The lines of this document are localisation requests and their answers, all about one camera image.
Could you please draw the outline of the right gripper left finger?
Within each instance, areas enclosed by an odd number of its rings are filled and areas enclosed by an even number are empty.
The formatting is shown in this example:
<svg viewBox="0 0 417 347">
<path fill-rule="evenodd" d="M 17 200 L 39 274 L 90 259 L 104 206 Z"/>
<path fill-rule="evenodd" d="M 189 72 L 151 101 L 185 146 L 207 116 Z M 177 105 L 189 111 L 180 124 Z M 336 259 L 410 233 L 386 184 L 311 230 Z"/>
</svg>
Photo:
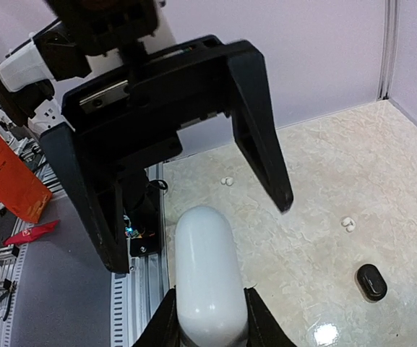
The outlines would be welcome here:
<svg viewBox="0 0 417 347">
<path fill-rule="evenodd" d="M 133 347 L 179 346 L 176 289 L 170 289 Z"/>
</svg>

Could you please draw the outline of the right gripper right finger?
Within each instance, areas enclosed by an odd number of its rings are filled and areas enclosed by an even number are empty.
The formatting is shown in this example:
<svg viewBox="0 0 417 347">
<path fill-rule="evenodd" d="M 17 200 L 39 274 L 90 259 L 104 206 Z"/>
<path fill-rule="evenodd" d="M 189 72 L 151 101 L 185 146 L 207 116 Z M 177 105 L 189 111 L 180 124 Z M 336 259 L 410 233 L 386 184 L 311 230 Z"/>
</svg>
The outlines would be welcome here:
<svg viewBox="0 0 417 347">
<path fill-rule="evenodd" d="M 255 288 L 245 288 L 248 311 L 248 347 L 296 347 L 283 332 Z"/>
</svg>

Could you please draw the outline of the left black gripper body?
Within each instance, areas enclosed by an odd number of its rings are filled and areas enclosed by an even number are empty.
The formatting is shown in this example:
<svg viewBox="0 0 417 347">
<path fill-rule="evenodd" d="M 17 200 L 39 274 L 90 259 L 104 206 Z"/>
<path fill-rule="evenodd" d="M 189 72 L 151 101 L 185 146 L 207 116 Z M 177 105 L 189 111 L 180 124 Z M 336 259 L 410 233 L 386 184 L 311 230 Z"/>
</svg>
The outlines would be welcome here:
<svg viewBox="0 0 417 347">
<path fill-rule="evenodd" d="M 179 155 L 183 126 L 228 110 L 228 44 L 213 35 L 191 40 L 74 89 L 64 98 L 67 125 L 121 187 Z"/>
</svg>

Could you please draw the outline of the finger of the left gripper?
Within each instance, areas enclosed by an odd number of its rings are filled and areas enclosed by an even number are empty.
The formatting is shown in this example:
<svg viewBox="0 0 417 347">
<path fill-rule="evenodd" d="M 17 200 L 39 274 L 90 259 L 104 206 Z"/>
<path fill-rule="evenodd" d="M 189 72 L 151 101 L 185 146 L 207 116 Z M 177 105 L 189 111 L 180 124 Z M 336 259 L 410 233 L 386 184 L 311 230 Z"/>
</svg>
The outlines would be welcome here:
<svg viewBox="0 0 417 347">
<path fill-rule="evenodd" d="M 265 58 L 247 40 L 225 48 L 235 143 L 277 209 L 285 213 L 293 204 L 293 191 L 275 130 Z"/>
<path fill-rule="evenodd" d="M 104 266 L 113 273 L 128 273 L 124 207 L 117 178 L 91 157 L 65 123 L 42 133 L 40 144 Z"/>
</svg>

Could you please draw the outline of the white oval charging case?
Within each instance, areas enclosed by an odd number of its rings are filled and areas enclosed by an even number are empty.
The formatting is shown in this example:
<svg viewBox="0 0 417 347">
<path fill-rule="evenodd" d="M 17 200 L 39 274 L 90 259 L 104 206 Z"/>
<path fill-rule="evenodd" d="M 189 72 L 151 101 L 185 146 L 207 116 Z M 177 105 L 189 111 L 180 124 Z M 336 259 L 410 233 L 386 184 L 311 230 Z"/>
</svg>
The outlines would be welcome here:
<svg viewBox="0 0 417 347">
<path fill-rule="evenodd" d="M 248 311 L 233 233 L 216 209 L 187 210 L 175 232 L 176 310 L 188 346 L 245 346 Z"/>
</svg>

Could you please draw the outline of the black oval charging case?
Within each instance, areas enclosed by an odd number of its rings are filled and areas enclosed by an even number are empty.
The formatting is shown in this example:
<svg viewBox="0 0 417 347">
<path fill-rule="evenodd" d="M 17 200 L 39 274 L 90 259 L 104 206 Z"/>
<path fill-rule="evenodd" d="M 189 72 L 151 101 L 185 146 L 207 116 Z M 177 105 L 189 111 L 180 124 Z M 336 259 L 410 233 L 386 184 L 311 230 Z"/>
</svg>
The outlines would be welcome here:
<svg viewBox="0 0 417 347">
<path fill-rule="evenodd" d="M 356 280 L 369 301 L 380 301 L 387 294 L 387 283 L 373 264 L 362 265 L 356 272 Z"/>
</svg>

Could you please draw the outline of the white clip earbud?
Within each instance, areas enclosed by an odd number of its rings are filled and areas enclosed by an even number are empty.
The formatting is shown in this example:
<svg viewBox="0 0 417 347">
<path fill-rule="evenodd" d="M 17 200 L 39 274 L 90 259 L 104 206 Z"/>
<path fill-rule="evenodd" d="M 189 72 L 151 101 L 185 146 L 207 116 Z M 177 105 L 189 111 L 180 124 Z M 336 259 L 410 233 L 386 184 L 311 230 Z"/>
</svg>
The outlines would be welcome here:
<svg viewBox="0 0 417 347">
<path fill-rule="evenodd" d="M 351 233 L 356 229 L 356 222 L 351 217 L 344 217 L 341 220 L 341 226 L 348 232 Z"/>
<path fill-rule="evenodd" d="M 223 178 L 220 180 L 220 183 L 221 183 L 222 185 L 227 185 L 227 186 L 229 186 L 229 187 L 233 185 L 233 182 L 234 182 L 234 180 L 233 180 L 233 177 L 231 177 L 231 176 L 223 177 Z"/>
</svg>

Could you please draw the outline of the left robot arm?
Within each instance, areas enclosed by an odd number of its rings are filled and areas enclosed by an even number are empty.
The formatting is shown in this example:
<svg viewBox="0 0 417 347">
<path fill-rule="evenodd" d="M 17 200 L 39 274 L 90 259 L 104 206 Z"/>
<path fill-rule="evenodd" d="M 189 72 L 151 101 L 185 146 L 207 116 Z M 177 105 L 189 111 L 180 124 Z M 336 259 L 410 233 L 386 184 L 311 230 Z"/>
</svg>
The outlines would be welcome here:
<svg viewBox="0 0 417 347">
<path fill-rule="evenodd" d="M 20 126 L 53 100 L 55 81 L 85 78 L 64 95 L 61 120 L 40 142 L 114 273 L 129 269 L 123 214 L 158 220 L 146 169 L 182 152 L 181 129 L 220 113 L 277 209 L 293 203 L 262 53 L 214 35 L 148 53 L 142 39 L 157 26 L 148 14 L 57 20 L 0 63 L 0 104 Z"/>
</svg>

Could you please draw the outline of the red cloth on floor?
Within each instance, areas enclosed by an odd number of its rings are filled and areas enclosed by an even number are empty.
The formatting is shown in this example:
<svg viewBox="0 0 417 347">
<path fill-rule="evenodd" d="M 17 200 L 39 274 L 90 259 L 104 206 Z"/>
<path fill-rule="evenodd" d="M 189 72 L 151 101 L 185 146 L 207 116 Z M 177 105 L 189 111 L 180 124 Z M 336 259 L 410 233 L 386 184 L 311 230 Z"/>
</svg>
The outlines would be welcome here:
<svg viewBox="0 0 417 347">
<path fill-rule="evenodd" d="M 18 234 L 10 236 L 3 241 L 3 246 L 8 247 L 10 245 L 21 245 L 34 242 L 42 236 L 54 231 L 55 227 L 59 224 L 60 220 L 55 220 L 50 223 L 45 223 L 40 226 L 33 226 L 20 231 Z"/>
</svg>

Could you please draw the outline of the orange bag background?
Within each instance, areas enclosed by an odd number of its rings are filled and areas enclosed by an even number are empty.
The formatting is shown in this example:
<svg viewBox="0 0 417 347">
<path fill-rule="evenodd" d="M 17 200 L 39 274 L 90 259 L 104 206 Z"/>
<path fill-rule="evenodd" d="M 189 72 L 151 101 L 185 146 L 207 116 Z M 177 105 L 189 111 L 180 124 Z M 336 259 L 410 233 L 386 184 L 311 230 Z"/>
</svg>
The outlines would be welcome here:
<svg viewBox="0 0 417 347">
<path fill-rule="evenodd" d="M 37 223 L 52 192 L 0 137 L 0 202 L 18 218 Z"/>
</svg>

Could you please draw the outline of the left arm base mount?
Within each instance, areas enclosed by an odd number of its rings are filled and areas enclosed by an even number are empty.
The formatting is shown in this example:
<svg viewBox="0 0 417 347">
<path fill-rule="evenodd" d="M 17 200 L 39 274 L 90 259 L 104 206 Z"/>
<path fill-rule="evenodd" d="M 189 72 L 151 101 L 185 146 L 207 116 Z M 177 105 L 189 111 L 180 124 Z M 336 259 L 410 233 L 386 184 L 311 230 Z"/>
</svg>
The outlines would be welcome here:
<svg viewBox="0 0 417 347">
<path fill-rule="evenodd" d="M 168 187 L 160 179 L 149 180 L 140 170 L 121 181 L 126 235 L 132 257 L 160 253 L 162 249 L 161 193 Z"/>
</svg>

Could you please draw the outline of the aluminium front rail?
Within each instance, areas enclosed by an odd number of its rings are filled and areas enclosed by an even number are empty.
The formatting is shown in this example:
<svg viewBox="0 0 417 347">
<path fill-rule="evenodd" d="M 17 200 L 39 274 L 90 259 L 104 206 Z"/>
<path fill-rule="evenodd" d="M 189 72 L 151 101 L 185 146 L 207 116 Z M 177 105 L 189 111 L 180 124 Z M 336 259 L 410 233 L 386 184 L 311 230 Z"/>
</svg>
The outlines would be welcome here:
<svg viewBox="0 0 417 347">
<path fill-rule="evenodd" d="M 51 168 L 38 176 L 53 192 L 42 221 L 59 224 L 4 269 L 17 287 L 0 303 L 0 346 L 133 345 L 168 290 L 165 253 L 109 272 Z"/>
</svg>

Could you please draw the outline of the left aluminium frame post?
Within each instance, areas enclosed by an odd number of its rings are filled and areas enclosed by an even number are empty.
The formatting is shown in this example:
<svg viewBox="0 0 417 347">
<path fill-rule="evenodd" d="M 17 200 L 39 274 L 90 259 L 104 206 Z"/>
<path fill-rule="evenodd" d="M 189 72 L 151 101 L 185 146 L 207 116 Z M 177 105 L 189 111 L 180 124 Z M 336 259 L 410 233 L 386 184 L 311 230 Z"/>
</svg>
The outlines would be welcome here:
<svg viewBox="0 0 417 347">
<path fill-rule="evenodd" d="M 400 2 L 398 0 L 386 0 L 384 2 L 384 35 L 377 100 L 388 100 L 390 98 L 397 53 L 399 10 Z"/>
</svg>

